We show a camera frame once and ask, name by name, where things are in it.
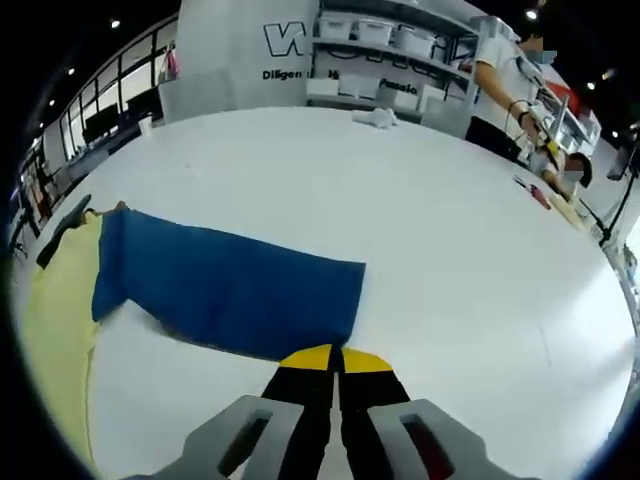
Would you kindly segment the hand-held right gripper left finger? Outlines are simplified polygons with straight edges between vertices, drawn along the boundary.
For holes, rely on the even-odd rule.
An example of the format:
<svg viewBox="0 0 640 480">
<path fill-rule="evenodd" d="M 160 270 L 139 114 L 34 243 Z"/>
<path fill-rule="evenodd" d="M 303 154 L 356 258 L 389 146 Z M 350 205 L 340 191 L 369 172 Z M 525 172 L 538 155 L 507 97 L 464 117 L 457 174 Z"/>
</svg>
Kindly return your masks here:
<svg viewBox="0 0 640 480">
<path fill-rule="evenodd" d="M 186 437 L 151 479 L 315 479 L 331 431 L 332 347 L 280 362 L 259 396 L 244 395 Z"/>
</svg>

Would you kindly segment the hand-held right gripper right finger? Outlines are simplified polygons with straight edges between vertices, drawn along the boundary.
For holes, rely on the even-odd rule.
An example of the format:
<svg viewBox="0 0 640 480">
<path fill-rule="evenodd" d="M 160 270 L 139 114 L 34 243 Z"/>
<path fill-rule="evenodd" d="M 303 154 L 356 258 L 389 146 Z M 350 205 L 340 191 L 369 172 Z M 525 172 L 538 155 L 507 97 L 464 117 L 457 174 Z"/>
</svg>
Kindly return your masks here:
<svg viewBox="0 0 640 480">
<path fill-rule="evenodd" d="M 484 440 L 426 399 L 412 399 L 382 358 L 344 348 L 341 438 L 356 479 L 514 479 Z"/>
</svg>

